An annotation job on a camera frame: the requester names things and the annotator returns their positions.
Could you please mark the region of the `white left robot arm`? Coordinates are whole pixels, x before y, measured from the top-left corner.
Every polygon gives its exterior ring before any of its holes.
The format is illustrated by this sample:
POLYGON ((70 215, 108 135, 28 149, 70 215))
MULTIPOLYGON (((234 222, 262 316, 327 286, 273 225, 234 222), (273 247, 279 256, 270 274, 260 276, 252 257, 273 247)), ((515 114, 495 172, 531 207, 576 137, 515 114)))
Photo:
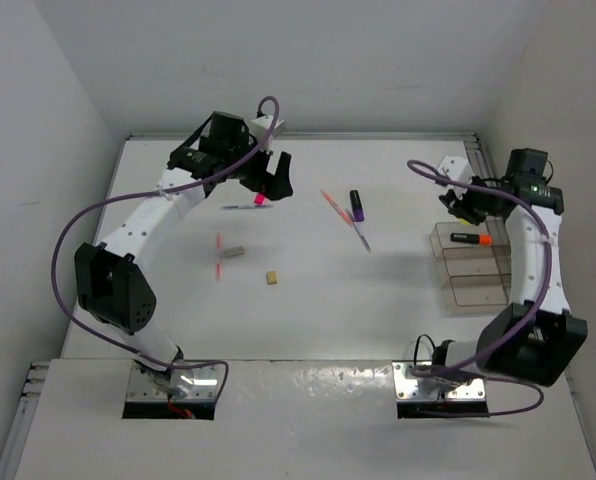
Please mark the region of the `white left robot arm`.
POLYGON ((213 113, 174 149, 153 195, 98 244, 75 253, 77 300, 81 309, 109 326, 153 377, 169 380, 183 353, 153 316, 157 299, 146 271, 161 244, 191 210, 223 182, 221 172, 267 199, 290 197, 291 156, 282 153, 268 170, 271 143, 284 126, 275 115, 251 121, 213 113))

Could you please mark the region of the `orange black highlighter marker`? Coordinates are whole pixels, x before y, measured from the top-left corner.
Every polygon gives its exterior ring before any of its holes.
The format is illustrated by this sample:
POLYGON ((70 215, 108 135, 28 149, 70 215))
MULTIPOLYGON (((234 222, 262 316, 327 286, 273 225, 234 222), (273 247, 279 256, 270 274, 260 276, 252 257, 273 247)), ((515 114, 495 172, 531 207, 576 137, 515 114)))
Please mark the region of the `orange black highlighter marker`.
POLYGON ((487 234, 452 232, 450 234, 450 240, 455 243, 467 245, 480 245, 487 247, 493 245, 492 237, 487 234))

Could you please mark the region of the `pink black highlighter marker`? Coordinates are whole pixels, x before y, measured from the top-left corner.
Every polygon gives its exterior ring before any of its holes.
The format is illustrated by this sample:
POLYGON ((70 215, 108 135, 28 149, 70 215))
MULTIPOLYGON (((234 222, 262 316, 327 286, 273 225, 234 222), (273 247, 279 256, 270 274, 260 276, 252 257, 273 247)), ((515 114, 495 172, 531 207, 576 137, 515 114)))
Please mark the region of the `pink black highlighter marker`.
POLYGON ((253 203, 256 206, 265 206, 267 204, 267 202, 268 202, 268 199, 265 195, 265 189, 262 188, 259 192, 256 193, 253 203))

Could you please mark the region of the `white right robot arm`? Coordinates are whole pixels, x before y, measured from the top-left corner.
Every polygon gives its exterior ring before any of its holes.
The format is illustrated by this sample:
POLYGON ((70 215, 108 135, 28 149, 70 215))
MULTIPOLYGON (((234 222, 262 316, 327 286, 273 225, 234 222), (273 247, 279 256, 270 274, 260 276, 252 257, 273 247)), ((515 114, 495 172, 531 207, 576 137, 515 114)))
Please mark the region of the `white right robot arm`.
POLYGON ((419 378, 501 376, 549 387, 564 372, 588 335, 574 316, 563 287, 559 239, 564 195, 544 171, 548 155, 531 148, 511 151, 504 175, 487 180, 469 162, 446 157, 433 167, 419 160, 408 168, 444 188, 447 212, 478 226, 502 220, 510 245, 509 301, 477 340, 446 340, 430 365, 416 367, 419 378))

